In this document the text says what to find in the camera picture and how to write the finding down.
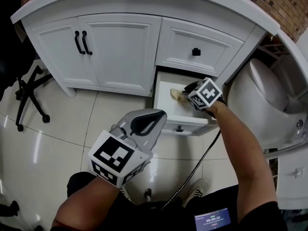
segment hand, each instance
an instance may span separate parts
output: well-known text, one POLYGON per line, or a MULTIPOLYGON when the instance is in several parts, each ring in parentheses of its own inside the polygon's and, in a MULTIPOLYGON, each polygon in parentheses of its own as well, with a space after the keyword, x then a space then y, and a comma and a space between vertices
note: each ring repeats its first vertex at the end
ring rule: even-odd
POLYGON ((226 106, 223 102, 215 101, 211 107, 206 108, 206 111, 213 113, 214 115, 222 108, 226 106))

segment digital timer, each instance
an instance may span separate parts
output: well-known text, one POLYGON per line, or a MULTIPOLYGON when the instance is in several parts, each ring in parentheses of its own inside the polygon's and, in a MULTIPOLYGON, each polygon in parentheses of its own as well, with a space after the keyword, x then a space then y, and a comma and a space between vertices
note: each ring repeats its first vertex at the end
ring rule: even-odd
POLYGON ((221 209, 194 217, 197 231, 210 231, 231 224, 228 209, 221 209))
POLYGON ((218 220, 218 219, 220 219, 220 216, 215 217, 215 218, 211 218, 211 219, 206 219, 206 222, 215 221, 215 220, 218 220))

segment drawer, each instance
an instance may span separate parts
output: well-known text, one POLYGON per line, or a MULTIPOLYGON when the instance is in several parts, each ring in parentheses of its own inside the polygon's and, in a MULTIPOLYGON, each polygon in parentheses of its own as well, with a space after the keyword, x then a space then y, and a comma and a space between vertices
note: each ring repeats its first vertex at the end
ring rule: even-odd
POLYGON ((156 65, 218 77, 243 43, 206 26, 163 18, 156 65))
POLYGON ((184 90, 197 80, 182 75, 157 73, 154 108, 167 113, 163 133, 200 136, 218 127, 217 121, 207 113, 195 110, 189 103, 178 102, 170 95, 171 88, 184 90))

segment office chair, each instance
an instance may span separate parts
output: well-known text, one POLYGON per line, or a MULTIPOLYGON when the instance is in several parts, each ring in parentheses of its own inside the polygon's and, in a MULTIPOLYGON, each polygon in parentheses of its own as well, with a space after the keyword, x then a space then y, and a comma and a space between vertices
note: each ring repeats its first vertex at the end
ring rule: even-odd
POLYGON ((13 86, 14 82, 18 80, 19 90, 15 94, 16 99, 20 100, 20 104, 16 118, 16 125, 18 131, 21 132, 24 130, 24 127, 20 124, 20 118, 28 98, 31 99, 39 113, 42 115, 43 122, 50 122, 49 115, 43 112, 34 96, 33 91, 38 86, 51 79, 52 75, 48 74, 38 80, 35 80, 36 74, 43 73, 43 70, 37 66, 28 83, 25 83, 22 80, 22 76, 29 71, 31 65, 33 64, 36 51, 28 37, 21 42, 15 31, 15 26, 10 20, 11 15, 21 6, 21 0, 5 1, 9 1, 6 3, 10 4, 1 4, 5 6, 6 9, 3 9, 1 12, 4 16, 2 17, 0 24, 0 31, 3 33, 0 44, 0 101, 3 97, 5 89, 13 86))

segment black drawer knob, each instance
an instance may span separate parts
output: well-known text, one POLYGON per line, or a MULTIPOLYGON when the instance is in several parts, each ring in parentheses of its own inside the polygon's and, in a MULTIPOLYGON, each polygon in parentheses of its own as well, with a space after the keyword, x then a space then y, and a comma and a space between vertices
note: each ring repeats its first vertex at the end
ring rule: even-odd
POLYGON ((178 126, 178 129, 176 130, 176 132, 180 132, 182 133, 184 130, 182 129, 182 126, 178 126))
POLYGON ((201 50, 200 49, 194 48, 192 51, 193 51, 192 52, 193 56, 201 56, 201 50))

